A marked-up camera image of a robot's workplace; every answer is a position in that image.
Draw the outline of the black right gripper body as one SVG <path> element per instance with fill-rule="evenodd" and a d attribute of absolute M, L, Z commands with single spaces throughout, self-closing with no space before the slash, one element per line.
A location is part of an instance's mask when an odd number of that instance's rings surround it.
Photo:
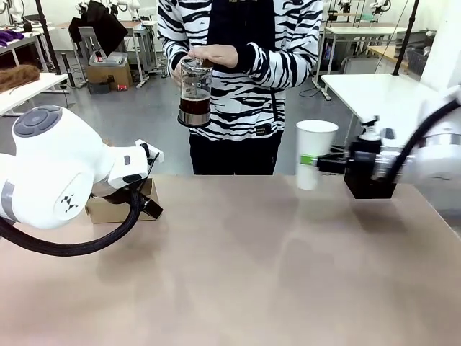
<path fill-rule="evenodd" d="M 364 139 L 356 139 L 349 146 L 344 182 L 358 200 L 390 199 L 393 195 L 396 183 L 373 178 L 381 146 L 381 140 Z"/>

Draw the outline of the person's left hand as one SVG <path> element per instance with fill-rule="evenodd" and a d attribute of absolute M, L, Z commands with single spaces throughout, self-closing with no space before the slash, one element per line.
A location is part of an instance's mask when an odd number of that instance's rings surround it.
<path fill-rule="evenodd" d="M 200 46 L 191 49 L 188 55 L 192 58 L 208 60 L 226 68 L 235 68 L 238 64 L 238 52 L 232 45 Z"/>

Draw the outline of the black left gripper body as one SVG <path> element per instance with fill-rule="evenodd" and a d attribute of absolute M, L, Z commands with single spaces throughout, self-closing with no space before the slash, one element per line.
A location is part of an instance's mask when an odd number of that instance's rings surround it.
<path fill-rule="evenodd" d="M 140 205 L 141 211 L 153 219 L 159 219 L 164 211 L 155 200 L 146 195 L 140 195 Z"/>

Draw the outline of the person's right hand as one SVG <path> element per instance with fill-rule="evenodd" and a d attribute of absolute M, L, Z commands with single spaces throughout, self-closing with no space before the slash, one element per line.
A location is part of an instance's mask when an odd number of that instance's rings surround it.
<path fill-rule="evenodd" d="M 172 71 L 171 77 L 177 85 L 181 84 L 182 79 L 182 60 L 184 58 L 180 58 L 178 63 L 176 64 L 174 70 Z"/>

